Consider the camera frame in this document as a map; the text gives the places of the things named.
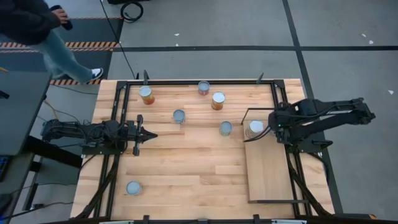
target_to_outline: concrete floor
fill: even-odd
[[[104,16],[97,0],[51,0],[49,4],[61,4],[71,17]],[[104,4],[108,16],[119,16],[120,6]],[[142,4],[142,20],[123,27],[125,47],[293,45],[281,0],[247,0],[244,4],[237,0],[151,0]],[[372,45],[398,45],[395,0],[289,0],[289,4],[301,46],[364,46],[370,45],[370,40]],[[334,141],[329,150],[344,212],[398,220],[398,52],[304,52],[303,56],[316,98],[363,97],[377,117],[367,126],[342,126],[325,132],[326,138]],[[294,52],[128,52],[127,58],[135,72],[146,69],[151,78],[256,78],[262,72],[264,78],[301,78]],[[122,53],[115,52],[109,79],[126,78],[131,78],[131,73]],[[97,86],[72,88],[98,91]],[[54,86],[47,94],[54,108],[80,121],[91,119],[95,96]],[[53,118],[46,106],[39,115]],[[62,114],[60,118],[72,120]],[[35,123],[33,136],[39,134],[41,123],[39,119]],[[76,169],[70,167],[47,171],[42,182],[66,184],[76,178]],[[74,191],[75,186],[42,186],[34,202],[71,202]],[[71,207],[46,208],[12,223],[66,220]]]

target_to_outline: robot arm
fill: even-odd
[[[128,141],[134,141],[133,154],[138,156],[139,144],[157,137],[142,127],[143,122],[142,115],[137,116],[137,126],[133,121],[127,121],[126,124],[113,120],[80,124],[53,119],[44,123],[41,135],[44,141],[62,137],[84,139],[83,154],[120,154],[126,150]]]
[[[323,116],[330,117],[317,121]],[[268,123],[278,142],[294,145],[311,134],[343,124],[368,124],[375,117],[363,98],[333,102],[305,99],[277,108]]]

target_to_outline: food can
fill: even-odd
[[[253,120],[245,130],[245,134],[248,138],[258,136],[262,130],[264,130],[264,123],[259,120]]]
[[[225,101],[224,93],[216,92],[213,95],[213,101],[211,102],[211,107],[214,110],[221,110],[221,109],[223,109],[224,101]]]
[[[229,136],[232,131],[232,124],[229,121],[223,121],[222,124],[220,125],[220,134],[224,136]]]
[[[207,95],[209,94],[210,84],[207,81],[200,81],[198,84],[199,94]]]
[[[142,186],[136,181],[127,184],[126,191],[129,195],[139,195],[142,192]]]
[[[139,89],[139,95],[146,105],[151,105],[155,101],[155,98],[152,95],[152,90],[149,86],[141,86]]]
[[[177,124],[182,124],[185,121],[185,112],[183,110],[176,110],[174,111],[173,118]]]

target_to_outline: white sneaker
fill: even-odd
[[[93,71],[93,77],[91,78],[91,80],[97,80],[101,78],[102,74],[104,73],[104,70],[102,68],[91,69],[91,71]]]

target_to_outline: desk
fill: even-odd
[[[287,79],[284,83],[289,102],[304,98],[299,79]],[[94,123],[111,118],[116,84],[117,81],[101,82]],[[130,142],[120,157],[112,220],[142,220],[144,215],[150,215],[151,220],[252,219],[253,214],[261,218],[294,217],[291,204],[248,203],[248,173],[240,124],[248,108],[274,106],[269,86],[212,85],[206,96],[198,94],[196,85],[164,83],[151,88],[155,96],[152,105],[142,102],[139,85],[130,88],[126,120],[135,120],[142,114],[143,127],[159,137],[141,144],[138,157],[132,155],[134,144]],[[226,95],[220,111],[210,106],[216,91]],[[122,102],[120,97],[116,120],[120,120]],[[187,115],[182,125],[172,119],[177,109],[183,109]],[[254,118],[264,119],[264,112],[249,112],[246,119]],[[219,134],[222,121],[233,124],[229,136]],[[301,160],[308,188],[333,213],[321,162],[305,154]],[[96,192],[102,162],[103,156],[96,156],[82,169],[71,217],[78,215]],[[132,180],[143,185],[139,196],[126,193],[126,185]],[[107,197],[105,192],[100,216],[105,214]]]
[[[0,98],[0,155],[11,156],[4,179],[0,182],[0,194],[12,195],[11,204],[2,214],[12,215],[20,190],[30,170],[38,171],[38,163],[32,162],[35,154],[80,167],[80,156],[59,149],[29,136],[37,113],[46,97],[51,75],[49,73],[7,72],[0,74],[0,90],[9,95]],[[29,191],[26,210],[30,209],[34,192]]]

